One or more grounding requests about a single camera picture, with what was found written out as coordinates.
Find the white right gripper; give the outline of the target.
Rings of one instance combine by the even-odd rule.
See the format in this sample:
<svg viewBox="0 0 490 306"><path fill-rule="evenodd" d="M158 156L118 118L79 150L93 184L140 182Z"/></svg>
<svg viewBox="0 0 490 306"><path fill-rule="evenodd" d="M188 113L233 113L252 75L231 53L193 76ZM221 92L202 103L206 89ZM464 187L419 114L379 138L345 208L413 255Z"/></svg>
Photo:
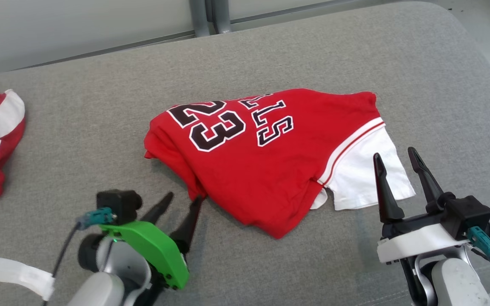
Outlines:
<svg viewBox="0 0 490 306"><path fill-rule="evenodd" d="M447 202L456 199L456 196L442 190L416 148L409 147L407 151L412 168L422 184L427 201L426 212L443 212ZM382 238L377 245L380 263L389 263L470 242L463 236L458 239L453 238L441 224L442 214L423 214L404 219L405 214L393 197L387 180L387 169L379 153L374 154L373 165L379 218L383 223Z"/></svg>

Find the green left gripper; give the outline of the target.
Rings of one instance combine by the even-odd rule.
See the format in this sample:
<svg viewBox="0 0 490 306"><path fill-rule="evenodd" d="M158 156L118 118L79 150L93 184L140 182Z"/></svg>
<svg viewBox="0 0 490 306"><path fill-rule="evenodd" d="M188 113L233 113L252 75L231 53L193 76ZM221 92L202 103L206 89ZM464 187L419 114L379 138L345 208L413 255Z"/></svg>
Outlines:
<svg viewBox="0 0 490 306"><path fill-rule="evenodd" d="M190 250L204 198L197 196L192 201L183 222L168 236L155 224L167 211L173 198L173 192L168 192L141 218L141 221L131 221L124 225L103 224L100 228L138 252L163 274L169 287L182 290L188 283L189 270L181 254L187 254Z"/></svg>

